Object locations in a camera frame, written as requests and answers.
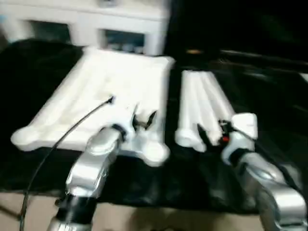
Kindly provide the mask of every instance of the white shelf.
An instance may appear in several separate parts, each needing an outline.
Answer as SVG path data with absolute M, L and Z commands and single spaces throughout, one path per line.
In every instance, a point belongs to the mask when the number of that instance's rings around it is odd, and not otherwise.
M 97 0 L 1 0 L 0 3 L 36 7 L 57 8 L 87 13 L 101 13 L 116 16 L 161 20 L 168 17 L 163 0 L 117 0 L 113 7 L 101 8 Z

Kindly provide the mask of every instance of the black wire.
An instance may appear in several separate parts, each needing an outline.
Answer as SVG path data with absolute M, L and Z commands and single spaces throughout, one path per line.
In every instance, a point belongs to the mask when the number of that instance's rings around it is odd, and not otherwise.
M 294 181 L 293 177 L 289 174 L 289 172 L 288 172 L 286 169 L 284 169 L 283 167 L 281 167 L 280 164 L 277 163 L 277 161 L 274 160 L 274 158 L 271 157 L 270 152 L 269 152 L 268 150 L 266 150 L 266 149 L 263 147 L 263 145 L 262 145 L 259 141 L 253 139 L 253 138 L 250 137 L 248 134 L 246 134 L 245 132 L 243 132 L 243 131 L 241 131 L 241 130 L 239 130 L 239 129 L 236 129 L 236 128 L 234 128 L 234 127 L 232 127 L 232 129 L 233 129 L 234 131 L 237 131 L 237 132 L 241 133 L 241 134 L 242 134 L 243 136 L 245 136 L 247 139 L 253 141 L 253 142 L 255 143 L 255 145 L 256 145 L 264 154 L 267 155 L 267 158 L 269 159 L 269 161 L 271 161 L 271 162 L 278 168 L 278 170 L 279 170 L 280 172 L 282 172 L 282 174 L 283 174 L 283 176 L 284 176 L 284 179 L 286 180 L 287 184 L 288 184 L 291 188 L 293 188 L 294 190 L 296 190 L 299 194 L 302 195 L 302 190 L 301 190 L 301 189 L 299 188 L 299 186 L 296 184 L 296 182 Z
M 32 178 L 28 184 L 27 190 L 25 192 L 24 200 L 23 200 L 23 205 L 22 209 L 20 212 L 20 224 L 19 224 L 19 231 L 24 231 L 25 228 L 25 217 L 26 217 L 26 212 L 27 212 L 27 204 L 28 204 L 28 199 L 29 199 L 29 194 L 30 190 L 32 187 L 32 184 L 38 175 L 39 170 L 42 168 L 44 165 L 45 161 L 47 158 L 52 154 L 52 152 L 59 146 L 59 144 L 67 137 L 68 134 L 70 134 L 76 127 L 78 127 L 84 120 L 86 120 L 90 115 L 92 115 L 94 112 L 96 112 L 98 109 L 101 107 L 105 106 L 107 103 L 111 103 L 113 101 L 113 97 L 111 97 L 109 100 L 101 103 L 98 105 L 96 108 L 94 108 L 92 111 L 90 111 L 88 114 L 86 114 L 84 117 L 82 117 L 77 123 L 75 123 L 50 149 L 49 152 L 44 156 L 38 167 L 36 168 L 34 174 L 32 175 Z

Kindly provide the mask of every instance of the white tube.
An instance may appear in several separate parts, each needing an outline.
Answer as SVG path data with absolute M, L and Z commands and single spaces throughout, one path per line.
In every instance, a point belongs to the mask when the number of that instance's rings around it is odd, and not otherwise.
M 228 98 L 212 72 L 202 72 L 203 87 L 208 93 L 213 109 L 219 119 L 230 121 L 235 114 Z
M 189 113 L 189 73 L 182 73 L 182 87 L 180 96 L 180 115 L 178 129 L 175 132 L 175 142 L 182 147 L 192 147 L 194 133 Z
M 218 124 L 218 117 L 212 107 L 212 102 L 203 88 L 202 74 L 202 72 L 196 72 L 193 76 L 193 92 L 197 96 L 197 100 L 192 100 L 196 104 L 195 107 L 197 107 L 194 112 L 194 122 L 202 125 L 212 144 L 217 145 L 222 132 Z
M 199 107 L 199 95 L 197 93 L 196 85 L 197 83 L 198 72 L 190 72 L 189 73 L 189 113 L 190 113 L 190 123 L 191 123 L 191 130 L 193 132 L 193 149 L 198 152 L 205 152 L 206 145 L 203 143 L 201 137 L 199 136 L 197 124 L 202 121 L 202 114 Z

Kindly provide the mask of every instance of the white foam block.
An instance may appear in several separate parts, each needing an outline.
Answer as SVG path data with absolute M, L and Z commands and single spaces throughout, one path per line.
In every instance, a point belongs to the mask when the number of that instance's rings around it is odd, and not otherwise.
M 35 118 L 17 130 L 11 141 L 24 151 L 52 147 L 79 119 L 110 96 L 116 97 L 115 105 L 123 111 L 122 116 L 131 115 L 136 105 L 137 115 L 149 115 L 162 105 L 162 80 L 168 77 L 171 63 L 172 59 L 166 57 L 85 48 L 82 58 Z M 115 114 L 108 108 L 99 109 L 59 148 L 83 151 L 88 139 Z

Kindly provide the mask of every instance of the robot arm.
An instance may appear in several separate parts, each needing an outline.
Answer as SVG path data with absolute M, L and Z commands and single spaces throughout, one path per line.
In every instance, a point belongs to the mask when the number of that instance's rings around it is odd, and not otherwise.
M 231 126 L 256 136 L 254 114 L 237 114 Z M 222 151 L 223 161 L 234 167 L 240 185 L 255 203 L 265 231 L 306 231 L 307 209 L 303 196 L 291 188 L 282 172 L 254 152 L 252 141 L 233 130 Z
M 58 203 L 58 213 L 48 231 L 91 230 L 97 199 L 124 139 L 120 126 L 103 128 L 90 138 L 69 173 L 65 198 Z

